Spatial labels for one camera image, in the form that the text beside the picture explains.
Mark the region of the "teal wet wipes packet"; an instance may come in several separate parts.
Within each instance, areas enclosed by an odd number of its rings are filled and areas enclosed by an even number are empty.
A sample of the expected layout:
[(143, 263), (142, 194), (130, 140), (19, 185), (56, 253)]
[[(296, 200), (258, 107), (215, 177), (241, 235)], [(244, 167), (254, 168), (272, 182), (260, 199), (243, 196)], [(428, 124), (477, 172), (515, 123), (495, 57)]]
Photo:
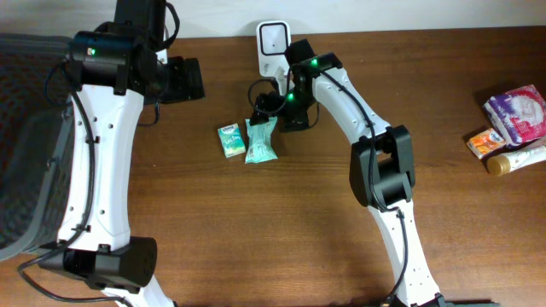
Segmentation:
[(277, 117), (272, 117), (268, 122), (259, 125), (251, 125), (250, 119), (246, 119), (249, 138), (246, 164), (257, 164), (277, 159), (277, 155), (271, 146), (271, 135), (276, 123)]

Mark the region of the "small green tissue packet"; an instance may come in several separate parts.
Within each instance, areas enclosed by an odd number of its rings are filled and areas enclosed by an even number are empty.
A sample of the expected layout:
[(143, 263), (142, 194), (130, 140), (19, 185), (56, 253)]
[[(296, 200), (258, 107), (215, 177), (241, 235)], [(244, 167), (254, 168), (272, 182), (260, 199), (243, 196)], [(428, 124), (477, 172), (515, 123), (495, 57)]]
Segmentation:
[(246, 152), (238, 124), (227, 125), (218, 129), (218, 136), (226, 158), (231, 158)]

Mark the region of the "small orange tissue packet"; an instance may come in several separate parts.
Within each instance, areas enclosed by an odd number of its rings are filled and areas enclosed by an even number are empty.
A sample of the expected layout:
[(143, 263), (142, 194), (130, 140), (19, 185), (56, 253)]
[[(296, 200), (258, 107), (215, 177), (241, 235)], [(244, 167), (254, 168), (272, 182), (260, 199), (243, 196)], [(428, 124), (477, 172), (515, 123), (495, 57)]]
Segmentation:
[(489, 128), (472, 136), (467, 141), (469, 150), (478, 158), (483, 159), (485, 156), (504, 148), (507, 142), (504, 140), (501, 134), (499, 134), (494, 128)]

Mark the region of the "white tube with gold cap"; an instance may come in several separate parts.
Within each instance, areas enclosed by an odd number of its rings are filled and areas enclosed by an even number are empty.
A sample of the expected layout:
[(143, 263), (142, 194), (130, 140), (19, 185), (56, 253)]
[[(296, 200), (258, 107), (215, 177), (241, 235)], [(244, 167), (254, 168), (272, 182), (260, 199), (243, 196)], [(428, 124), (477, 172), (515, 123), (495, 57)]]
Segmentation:
[(545, 146), (537, 145), (491, 157), (486, 162), (486, 168), (490, 174), (499, 177), (543, 161), (545, 161)]

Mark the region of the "pink purple tissue pack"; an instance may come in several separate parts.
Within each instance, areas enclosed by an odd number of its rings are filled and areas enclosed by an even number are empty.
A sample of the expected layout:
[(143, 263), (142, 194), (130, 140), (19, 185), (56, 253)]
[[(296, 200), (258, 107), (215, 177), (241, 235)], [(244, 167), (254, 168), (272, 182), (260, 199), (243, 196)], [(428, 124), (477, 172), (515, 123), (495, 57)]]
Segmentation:
[(533, 84), (492, 96), (483, 108), (509, 148), (545, 136), (545, 100)]

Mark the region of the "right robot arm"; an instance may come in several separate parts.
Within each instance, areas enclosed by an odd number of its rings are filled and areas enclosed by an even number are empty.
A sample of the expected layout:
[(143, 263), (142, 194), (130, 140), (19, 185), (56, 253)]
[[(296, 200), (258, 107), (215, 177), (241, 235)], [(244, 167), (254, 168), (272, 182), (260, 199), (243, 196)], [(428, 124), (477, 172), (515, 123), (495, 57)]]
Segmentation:
[(349, 181), (357, 201), (373, 216), (394, 276), (384, 306), (445, 306), (415, 225), (414, 152), (405, 126), (391, 126), (358, 94), (339, 58), (317, 55), (305, 39), (258, 47), (270, 94), (250, 101), (252, 124), (280, 117), (287, 131), (309, 128), (307, 111), (321, 104), (351, 145)]

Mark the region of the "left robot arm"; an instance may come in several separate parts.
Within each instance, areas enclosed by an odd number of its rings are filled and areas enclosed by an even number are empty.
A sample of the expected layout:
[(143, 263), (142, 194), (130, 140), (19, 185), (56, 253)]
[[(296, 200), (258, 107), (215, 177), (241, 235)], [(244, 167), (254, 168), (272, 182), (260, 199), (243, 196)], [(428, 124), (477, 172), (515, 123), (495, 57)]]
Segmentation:
[(175, 15), (166, 1), (119, 1), (113, 20), (74, 36), (61, 65), (74, 108), (71, 183), (57, 236), (35, 264), (121, 306), (172, 305), (154, 274), (157, 243), (131, 234), (127, 201), (143, 108), (205, 94), (199, 62), (166, 54)]

